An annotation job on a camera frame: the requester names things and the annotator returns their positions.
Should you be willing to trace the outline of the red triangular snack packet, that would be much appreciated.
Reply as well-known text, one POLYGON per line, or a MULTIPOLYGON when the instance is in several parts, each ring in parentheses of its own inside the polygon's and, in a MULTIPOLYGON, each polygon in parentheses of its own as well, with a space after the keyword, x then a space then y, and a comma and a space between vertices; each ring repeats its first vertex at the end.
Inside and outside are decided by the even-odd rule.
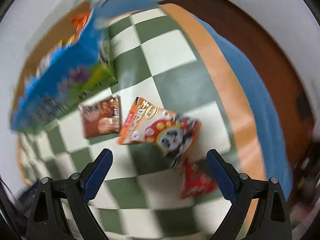
POLYGON ((188 159, 185 159, 182 164, 181 178, 181 198, 198 197, 217 189, 215 181, 188 159))

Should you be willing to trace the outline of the brown snack packet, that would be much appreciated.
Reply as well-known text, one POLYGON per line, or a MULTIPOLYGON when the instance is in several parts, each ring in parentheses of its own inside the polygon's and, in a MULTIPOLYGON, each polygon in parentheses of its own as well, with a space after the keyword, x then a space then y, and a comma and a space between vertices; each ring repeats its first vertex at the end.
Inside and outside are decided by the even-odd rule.
POLYGON ((84 138, 119 133, 122 126, 122 107, 120 96, 109 96, 96 103, 80 104, 84 138))

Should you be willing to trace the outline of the orange panda sunflower seed bag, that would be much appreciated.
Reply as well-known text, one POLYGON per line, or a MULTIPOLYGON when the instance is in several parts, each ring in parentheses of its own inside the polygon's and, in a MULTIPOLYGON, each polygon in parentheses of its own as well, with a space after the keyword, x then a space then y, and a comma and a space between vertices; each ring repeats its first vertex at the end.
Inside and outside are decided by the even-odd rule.
POLYGON ((184 162, 201 126, 198 118, 169 111, 137 97, 120 130, 118 144, 153 144, 169 160, 170 167, 176 169, 184 162))

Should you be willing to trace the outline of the blue bed sheet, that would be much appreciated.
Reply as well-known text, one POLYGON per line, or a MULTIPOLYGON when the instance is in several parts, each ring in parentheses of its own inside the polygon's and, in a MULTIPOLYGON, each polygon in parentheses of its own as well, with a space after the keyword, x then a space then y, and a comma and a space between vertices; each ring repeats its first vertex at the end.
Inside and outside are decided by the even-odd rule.
MULTIPOLYGON (((106 0, 101 5, 100 13, 112 18, 129 11, 157 5, 158 3, 153 0, 106 0)), ((288 198, 293 188, 292 171, 286 156, 279 116, 265 84, 251 61, 237 46, 218 34, 209 23, 200 18, 197 21, 216 41, 242 86, 255 118, 267 177, 276 177, 284 196, 288 198)))

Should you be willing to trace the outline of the cardboard box blue print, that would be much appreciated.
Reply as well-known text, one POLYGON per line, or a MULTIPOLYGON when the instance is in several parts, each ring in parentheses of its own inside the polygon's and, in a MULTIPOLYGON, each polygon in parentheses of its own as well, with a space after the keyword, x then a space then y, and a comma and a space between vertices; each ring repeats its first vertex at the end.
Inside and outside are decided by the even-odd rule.
POLYGON ((36 131, 117 83, 106 18, 96 10, 73 18, 76 33, 44 56, 13 111, 13 131, 36 131))

